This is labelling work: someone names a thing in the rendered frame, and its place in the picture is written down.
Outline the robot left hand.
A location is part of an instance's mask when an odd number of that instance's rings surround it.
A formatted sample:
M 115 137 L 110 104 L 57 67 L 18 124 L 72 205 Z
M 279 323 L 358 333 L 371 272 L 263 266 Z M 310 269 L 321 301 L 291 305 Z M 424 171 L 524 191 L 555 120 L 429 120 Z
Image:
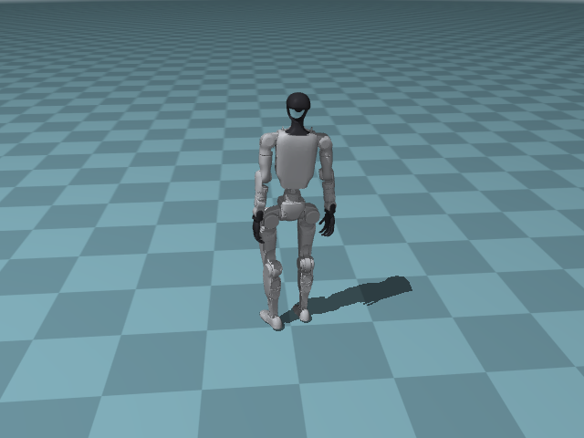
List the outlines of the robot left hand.
M 256 239 L 257 242 L 264 244 L 265 242 L 263 242 L 263 240 L 260 240 L 261 237 L 259 236 L 259 232 L 260 232 L 260 221 L 263 221 L 263 211 L 258 211 L 256 213 L 256 217 L 253 215 L 252 218 L 254 219 L 253 221 L 253 231 L 254 231 L 254 237 Z

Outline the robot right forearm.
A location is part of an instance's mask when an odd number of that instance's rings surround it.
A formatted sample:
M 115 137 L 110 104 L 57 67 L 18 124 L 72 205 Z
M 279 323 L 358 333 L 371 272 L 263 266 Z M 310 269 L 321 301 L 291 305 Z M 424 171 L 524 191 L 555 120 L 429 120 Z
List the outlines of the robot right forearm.
M 334 179 L 334 172 L 333 169 L 331 168 L 332 171 L 332 180 L 328 180 L 328 181 L 324 181 L 322 183 L 322 187 L 323 187 L 323 193 L 324 193 L 324 208 L 327 209 L 328 211 L 330 210 L 330 206 L 332 204 L 335 204 L 337 207 L 337 204 L 335 202 L 336 197 L 335 197 L 335 179 Z

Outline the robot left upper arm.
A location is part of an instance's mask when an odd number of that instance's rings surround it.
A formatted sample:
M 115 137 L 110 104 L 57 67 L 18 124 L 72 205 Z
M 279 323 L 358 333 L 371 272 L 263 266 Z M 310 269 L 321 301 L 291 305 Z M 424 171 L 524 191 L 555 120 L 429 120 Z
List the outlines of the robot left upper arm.
M 269 183 L 272 180 L 272 148 L 276 146 L 278 132 L 269 132 L 261 136 L 259 141 L 259 166 L 262 174 L 262 183 Z

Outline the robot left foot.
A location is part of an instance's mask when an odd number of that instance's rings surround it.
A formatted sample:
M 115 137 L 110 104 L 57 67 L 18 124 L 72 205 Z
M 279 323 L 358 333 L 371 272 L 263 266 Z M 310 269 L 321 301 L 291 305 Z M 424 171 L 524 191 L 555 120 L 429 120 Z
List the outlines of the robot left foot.
M 279 316 L 276 316 L 276 314 L 274 315 L 274 318 L 269 317 L 269 310 L 261 310 L 260 311 L 260 317 L 267 322 L 268 324 L 270 324 L 270 326 L 273 329 L 281 329 L 283 327 L 282 325 L 282 320 Z

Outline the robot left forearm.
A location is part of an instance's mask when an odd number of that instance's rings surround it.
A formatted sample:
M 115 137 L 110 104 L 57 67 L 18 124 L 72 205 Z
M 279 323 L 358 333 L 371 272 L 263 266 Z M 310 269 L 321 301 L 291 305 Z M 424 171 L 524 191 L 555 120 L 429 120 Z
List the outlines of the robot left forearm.
M 263 217 L 265 215 L 265 207 L 266 207 L 266 194 L 268 192 L 268 187 L 262 184 L 262 174 L 260 171 L 255 173 L 255 202 L 254 202 L 254 209 L 253 214 L 256 217 L 256 213 L 258 211 L 263 211 Z

